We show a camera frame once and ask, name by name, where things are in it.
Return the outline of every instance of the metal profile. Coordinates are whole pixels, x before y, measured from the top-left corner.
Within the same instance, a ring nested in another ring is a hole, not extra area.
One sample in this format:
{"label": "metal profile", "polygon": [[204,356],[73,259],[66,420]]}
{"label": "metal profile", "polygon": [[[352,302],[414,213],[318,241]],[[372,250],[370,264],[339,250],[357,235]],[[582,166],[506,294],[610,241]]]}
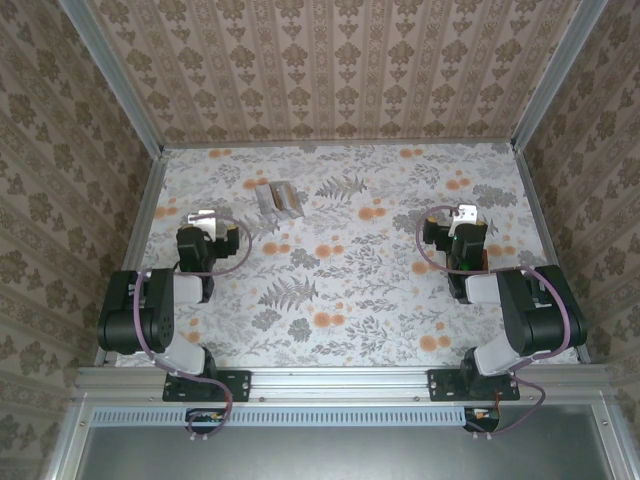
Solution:
{"label": "metal profile", "polygon": [[122,264],[123,270],[138,270],[142,266],[142,258],[147,247],[147,238],[151,231],[151,223],[153,215],[156,211],[158,197],[162,191],[164,175],[167,170],[167,159],[161,158],[159,161],[151,165],[147,185],[142,195],[136,222],[131,231],[129,239],[129,247]]}
{"label": "metal profile", "polygon": [[607,0],[589,0],[579,3],[516,126],[513,133],[513,144],[516,149],[524,150],[529,143],[606,5]]}
{"label": "metal profile", "polygon": [[458,138],[362,138],[362,139],[324,139],[324,140],[266,140],[249,142],[205,142],[205,143],[166,143],[167,150],[191,150],[202,148],[262,148],[262,147],[353,147],[358,145],[450,145],[465,144],[476,145],[478,143],[509,143],[506,137],[458,137]]}
{"label": "metal profile", "polygon": [[[416,412],[474,406],[464,402],[430,404],[426,371],[433,368],[445,367],[252,369],[250,401],[246,406],[238,406],[236,411],[282,414],[294,408],[309,412],[337,408]],[[638,459],[619,415],[604,365],[534,365],[523,369],[519,376],[546,390],[545,405],[590,405],[614,478],[637,478]],[[76,478],[95,411],[105,407],[165,411],[167,404],[160,401],[164,378],[163,372],[148,367],[80,369],[76,393],[46,478]],[[521,395],[522,399],[515,404],[532,405],[539,398],[537,391],[526,387],[521,388]],[[182,412],[185,408],[221,406],[220,403],[175,405]]]}
{"label": "metal profile", "polygon": [[[186,407],[101,407],[91,427],[184,427]],[[456,427],[466,423],[463,407],[236,407],[228,427]],[[194,422],[194,426],[206,426]]]}
{"label": "metal profile", "polygon": [[154,160],[160,158],[161,137],[151,119],[146,115],[143,104],[138,99],[125,70],[111,51],[98,22],[93,16],[88,2],[84,0],[60,0],[62,8],[80,34],[118,103],[127,114],[138,137]]}

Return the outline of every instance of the patterned table surface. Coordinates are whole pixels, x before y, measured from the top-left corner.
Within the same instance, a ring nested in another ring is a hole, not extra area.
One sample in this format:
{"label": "patterned table surface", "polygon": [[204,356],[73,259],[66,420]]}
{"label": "patterned table surface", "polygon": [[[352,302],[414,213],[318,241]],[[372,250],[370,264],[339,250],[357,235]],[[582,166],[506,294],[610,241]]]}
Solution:
{"label": "patterned table surface", "polygon": [[[176,307],[176,328],[221,366],[457,364],[502,327],[500,309],[459,305],[414,244],[438,204],[476,204],[491,267],[546,263],[507,144],[169,150],[143,265],[170,267],[188,213],[243,220],[254,251],[211,301]],[[270,224],[253,188],[290,180],[305,217]],[[245,253],[219,260],[228,268]],[[440,252],[429,255],[444,261]],[[575,363],[575,352],[554,359]],[[141,365],[120,357],[119,366]]]}

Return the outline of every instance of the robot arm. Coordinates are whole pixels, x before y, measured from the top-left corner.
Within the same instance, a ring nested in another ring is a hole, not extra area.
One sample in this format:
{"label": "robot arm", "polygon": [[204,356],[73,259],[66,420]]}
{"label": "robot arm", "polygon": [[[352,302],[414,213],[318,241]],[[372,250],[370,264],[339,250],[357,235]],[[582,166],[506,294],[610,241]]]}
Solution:
{"label": "robot arm", "polygon": [[[213,211],[200,211],[195,217],[208,213]],[[223,237],[218,237],[213,218],[189,218],[189,223],[176,234],[180,256],[177,265],[181,273],[176,275],[170,268],[153,269],[144,279],[140,321],[146,343],[158,361],[176,371],[215,379],[217,370],[211,353],[174,331],[174,307],[209,301],[213,277],[185,273],[209,273],[218,258],[235,255],[239,231],[232,226]],[[133,291],[137,278],[136,271],[126,270],[115,272],[109,281],[98,322],[98,343],[107,352],[142,355],[133,322]]]}
{"label": "robot arm", "polygon": [[[584,344],[586,322],[560,267],[547,265],[535,270],[553,285],[569,313],[569,346]],[[534,277],[519,270],[507,270],[472,275],[465,283],[471,303],[498,303],[502,308],[504,332],[474,353],[481,375],[502,375],[534,354],[553,351],[562,344],[564,326],[560,309]]]}
{"label": "robot arm", "polygon": [[[504,331],[486,345],[469,349],[459,369],[430,370],[431,400],[494,400],[496,393],[503,400],[518,400],[518,387],[509,372],[531,363],[535,354],[554,351],[563,344],[560,307],[531,274],[517,268],[481,273],[489,270],[484,254],[487,226],[477,221],[473,205],[454,210],[450,227],[428,218],[423,240],[446,253],[451,295],[460,303],[500,305]],[[560,268],[548,265],[535,268],[535,272],[553,286],[567,309],[568,347],[584,344],[586,322]]]}

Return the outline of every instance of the wall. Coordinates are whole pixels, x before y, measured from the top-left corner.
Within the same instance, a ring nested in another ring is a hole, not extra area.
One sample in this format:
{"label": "wall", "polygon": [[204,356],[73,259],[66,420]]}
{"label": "wall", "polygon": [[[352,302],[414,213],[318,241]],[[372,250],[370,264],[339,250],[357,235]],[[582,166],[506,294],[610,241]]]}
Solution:
{"label": "wall", "polygon": [[610,1],[525,156],[560,262],[640,432],[640,4]]}
{"label": "wall", "polygon": [[0,11],[0,477],[37,478],[150,167],[55,1]]}
{"label": "wall", "polygon": [[163,143],[511,137],[577,0],[91,0]]}

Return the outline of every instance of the black mounting bracket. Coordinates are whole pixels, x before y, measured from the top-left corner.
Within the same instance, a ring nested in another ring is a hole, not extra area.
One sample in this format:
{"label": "black mounting bracket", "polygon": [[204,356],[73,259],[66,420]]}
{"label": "black mounting bracket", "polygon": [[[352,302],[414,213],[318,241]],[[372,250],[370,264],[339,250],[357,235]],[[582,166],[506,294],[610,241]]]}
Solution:
{"label": "black mounting bracket", "polygon": [[[224,383],[233,395],[234,403],[249,401],[250,370],[218,370],[216,380]],[[164,402],[224,402],[224,392],[210,383],[194,382],[167,374],[162,392]]]}
{"label": "black mounting bracket", "polygon": [[432,402],[520,400],[518,384],[510,375],[485,377],[476,368],[473,352],[467,351],[459,368],[427,370]]}

